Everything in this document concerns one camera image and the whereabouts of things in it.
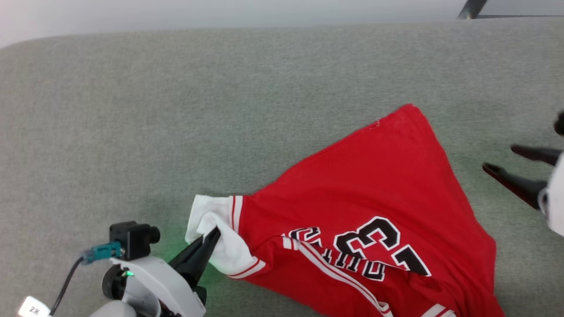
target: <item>gray couch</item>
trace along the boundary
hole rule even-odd
[[[111,223],[159,226],[185,247],[195,194],[252,193],[405,103],[427,115],[497,241],[507,316],[564,315],[564,238],[481,171],[550,167],[513,142],[564,147],[564,19],[181,30],[41,39],[0,50],[0,307],[51,305]],[[106,302],[108,262],[79,267],[58,311]],[[209,267],[208,316],[315,316]]]

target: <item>label sticker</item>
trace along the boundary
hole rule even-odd
[[[33,296],[28,296],[20,307],[21,317],[48,317],[51,310]]]

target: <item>cable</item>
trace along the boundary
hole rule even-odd
[[[70,269],[69,275],[67,275],[67,279],[65,280],[65,283],[63,284],[63,288],[61,289],[61,292],[59,293],[59,296],[57,297],[57,300],[55,301],[55,303],[53,304],[53,308],[51,308],[51,312],[49,313],[49,316],[53,316],[55,315],[55,311],[57,310],[57,308],[59,307],[59,304],[61,303],[61,300],[63,299],[63,296],[65,296],[65,292],[67,291],[67,287],[69,287],[69,283],[71,282],[71,278],[74,274],[74,272],[76,271],[76,268],[78,267],[78,265],[84,261],[83,257],[80,257],[78,260],[76,260],[76,262],[74,263],[74,265],[72,266],[72,268]]]

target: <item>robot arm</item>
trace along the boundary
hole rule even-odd
[[[111,258],[115,265],[106,273],[102,288],[104,295],[114,301],[91,317],[204,316],[206,290],[197,285],[220,235],[216,228],[205,238],[198,238],[169,263],[153,256],[130,261],[124,257]],[[133,309],[133,315],[132,310],[122,309],[126,306]]]
[[[29,296],[19,315],[53,316],[76,267],[110,259],[114,265],[104,275],[102,291],[112,301],[90,317],[203,317],[206,290],[198,282],[220,236],[221,232],[215,228],[166,263],[149,255],[150,244],[160,240],[156,227],[133,221],[113,224],[109,243],[81,254],[51,309]]]
[[[554,130],[564,136],[564,112],[559,114],[554,123]],[[550,229],[564,236],[564,200],[561,199],[564,195],[562,150],[519,144],[512,145],[511,150],[531,161],[542,161],[554,166],[550,180],[529,180],[490,163],[484,163],[482,169],[529,206],[540,210],[547,217]]]

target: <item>red jersey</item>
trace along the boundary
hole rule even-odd
[[[495,242],[412,105],[254,195],[197,196],[187,241],[215,225],[222,241],[210,263],[219,271],[323,315],[504,315]]]

